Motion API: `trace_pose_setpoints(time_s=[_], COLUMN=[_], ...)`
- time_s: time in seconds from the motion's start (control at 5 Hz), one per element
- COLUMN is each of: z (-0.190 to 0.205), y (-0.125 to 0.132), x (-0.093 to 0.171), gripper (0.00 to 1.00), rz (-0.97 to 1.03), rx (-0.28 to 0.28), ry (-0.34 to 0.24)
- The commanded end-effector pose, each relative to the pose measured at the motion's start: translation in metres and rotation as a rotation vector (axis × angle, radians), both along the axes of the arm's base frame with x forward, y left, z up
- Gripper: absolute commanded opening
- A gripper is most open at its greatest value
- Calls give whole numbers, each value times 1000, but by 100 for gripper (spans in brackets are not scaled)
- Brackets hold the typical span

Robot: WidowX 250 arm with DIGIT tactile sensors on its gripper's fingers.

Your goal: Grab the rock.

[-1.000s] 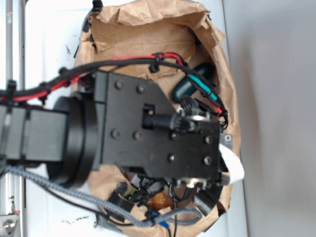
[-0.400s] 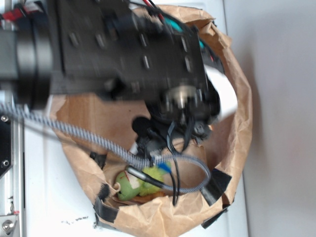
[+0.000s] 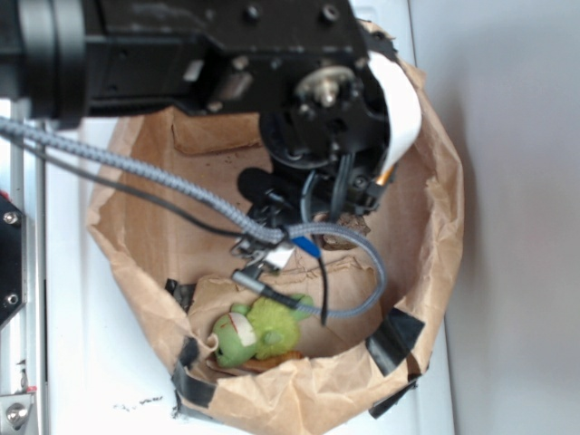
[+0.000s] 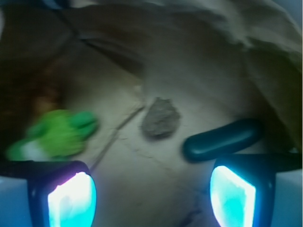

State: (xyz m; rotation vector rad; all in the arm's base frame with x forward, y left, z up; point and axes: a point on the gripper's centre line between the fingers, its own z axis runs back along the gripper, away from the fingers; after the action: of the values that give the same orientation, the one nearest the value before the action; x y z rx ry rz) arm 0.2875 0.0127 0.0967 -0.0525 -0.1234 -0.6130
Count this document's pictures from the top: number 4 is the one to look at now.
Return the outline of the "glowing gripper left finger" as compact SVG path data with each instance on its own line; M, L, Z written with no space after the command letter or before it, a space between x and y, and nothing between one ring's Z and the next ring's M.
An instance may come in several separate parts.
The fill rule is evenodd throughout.
M97 189L81 161L30 162L29 207L35 227L90 227Z

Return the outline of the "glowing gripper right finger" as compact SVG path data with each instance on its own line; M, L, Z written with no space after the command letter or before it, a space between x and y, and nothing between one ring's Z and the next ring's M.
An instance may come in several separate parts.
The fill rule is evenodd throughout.
M219 226L270 226L275 183L269 156L217 158L211 173L209 195Z

